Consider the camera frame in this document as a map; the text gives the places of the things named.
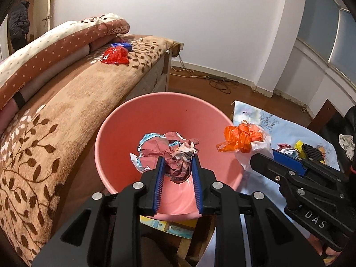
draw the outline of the polka dot fabric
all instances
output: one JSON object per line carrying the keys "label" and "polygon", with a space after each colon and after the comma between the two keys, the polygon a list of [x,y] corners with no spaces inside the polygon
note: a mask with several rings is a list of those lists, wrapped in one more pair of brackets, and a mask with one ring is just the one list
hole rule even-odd
{"label": "polka dot fabric", "polygon": [[0,64],[0,108],[31,79],[83,46],[111,34],[126,34],[129,24],[109,13],[68,21],[48,31]]}

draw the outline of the light blue tablecloth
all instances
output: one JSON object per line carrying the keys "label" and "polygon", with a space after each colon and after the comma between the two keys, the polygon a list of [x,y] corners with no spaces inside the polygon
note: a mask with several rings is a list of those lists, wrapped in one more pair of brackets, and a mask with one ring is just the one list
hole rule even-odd
{"label": "light blue tablecloth", "polygon": [[[269,132],[272,137],[271,146],[274,149],[278,149],[278,143],[287,143],[293,147],[299,140],[313,147],[323,147],[325,149],[325,162],[334,169],[340,170],[336,152],[332,144],[305,127],[279,118],[278,116],[272,115],[246,103],[235,101],[234,125],[239,125],[243,120],[260,125],[267,132]],[[277,183],[265,178],[255,171],[252,171],[244,172],[243,179],[237,191],[248,195],[256,191],[263,192],[284,213],[283,209],[287,203],[285,198],[278,191],[278,188],[279,185]],[[306,238],[309,237],[310,233],[306,229],[294,222],[292,219],[290,220]],[[241,222],[243,224],[243,235],[246,249],[246,266],[249,267],[251,266],[251,261],[249,258],[246,226],[243,219]],[[214,256],[215,233],[197,267],[214,267]]]}

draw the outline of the door handle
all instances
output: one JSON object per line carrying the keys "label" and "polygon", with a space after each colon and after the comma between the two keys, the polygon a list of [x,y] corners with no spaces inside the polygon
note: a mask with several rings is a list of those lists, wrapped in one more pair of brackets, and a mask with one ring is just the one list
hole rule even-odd
{"label": "door handle", "polygon": [[42,21],[48,21],[49,19],[51,19],[53,16],[47,16],[45,19],[43,19]]}

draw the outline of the pink plastic bucket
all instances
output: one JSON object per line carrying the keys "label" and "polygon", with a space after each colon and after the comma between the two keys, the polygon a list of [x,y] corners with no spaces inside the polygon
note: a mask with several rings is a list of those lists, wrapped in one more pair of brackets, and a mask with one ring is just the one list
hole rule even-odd
{"label": "pink plastic bucket", "polygon": [[[144,134],[178,132],[197,138],[202,167],[214,171],[217,180],[237,189],[243,168],[233,153],[219,153],[216,144],[224,141],[229,118],[204,100],[180,93],[152,93],[139,96],[115,109],[102,124],[95,143],[95,163],[111,194],[140,180],[141,174],[130,159]],[[200,217],[196,209],[193,179],[175,184],[164,179],[161,205],[154,217],[182,221]]]}

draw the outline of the baseboard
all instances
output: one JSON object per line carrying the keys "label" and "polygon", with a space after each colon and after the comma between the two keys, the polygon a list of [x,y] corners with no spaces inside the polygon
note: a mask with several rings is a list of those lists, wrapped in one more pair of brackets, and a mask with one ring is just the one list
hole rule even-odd
{"label": "baseboard", "polygon": [[301,102],[300,100],[298,100],[298,99],[296,99],[296,98],[290,96],[290,95],[287,94],[287,93],[284,93],[283,91],[280,91],[279,89],[275,89],[275,90],[273,91],[273,93],[274,93],[275,95],[281,96],[281,97],[283,97],[283,98],[285,98],[285,99],[287,99],[287,100],[290,100],[291,102],[294,102],[295,104],[300,105],[301,107],[307,107],[307,105],[306,105],[305,103],[303,103],[303,102]]}
{"label": "baseboard", "polygon": [[[171,65],[173,67],[182,67],[182,64],[179,61],[174,61],[174,60],[172,60]],[[211,68],[208,68],[208,67],[204,67],[204,66],[200,66],[200,65],[196,65],[196,64],[191,64],[191,63],[187,63],[187,62],[184,62],[184,65],[186,66],[187,69],[191,69],[191,70],[207,73],[207,74],[210,74],[210,75],[213,75],[213,76],[218,76],[218,77],[221,77],[221,78],[227,78],[229,80],[233,80],[233,81],[237,81],[239,83],[245,84],[247,86],[250,86],[253,91],[261,93],[264,96],[272,97],[272,95],[273,95],[273,92],[270,92],[270,91],[268,91],[266,89],[263,89],[263,88],[260,88],[260,87],[256,86],[254,84],[254,82],[252,82],[250,80],[247,80],[247,79],[244,79],[244,78],[241,78],[241,77],[238,77],[238,76],[235,76],[235,75],[232,75],[230,73],[222,72],[222,71],[219,71],[219,70],[215,70],[215,69],[211,69]]]}
{"label": "baseboard", "polygon": [[309,116],[314,119],[315,118],[315,114],[311,111],[310,107],[307,105],[306,107],[307,113],[309,114]]}
{"label": "baseboard", "polygon": [[274,93],[275,95],[281,96],[281,97],[283,97],[283,98],[285,98],[285,99],[287,99],[287,100],[289,100],[289,101],[291,101],[291,102],[293,102],[293,103],[295,103],[295,104],[297,104],[297,105],[299,105],[299,106],[305,108],[305,111],[309,114],[309,116],[310,116],[312,119],[315,117],[315,114],[311,111],[310,107],[309,107],[308,105],[306,105],[304,102],[301,102],[300,100],[298,100],[298,99],[296,99],[296,98],[290,96],[290,95],[287,94],[287,93],[284,93],[283,91],[280,91],[279,89],[275,89],[275,90],[273,91],[273,93]]}
{"label": "baseboard", "polygon": [[253,84],[253,85],[254,85],[254,86],[251,87],[253,91],[256,91],[256,92],[258,92],[258,93],[261,93],[261,94],[263,94],[264,96],[267,96],[267,97],[272,97],[273,92],[271,92],[271,91],[269,91],[269,90],[266,90],[266,89],[263,89],[263,88],[261,88],[261,87],[258,87],[258,86],[256,86],[255,84]]}

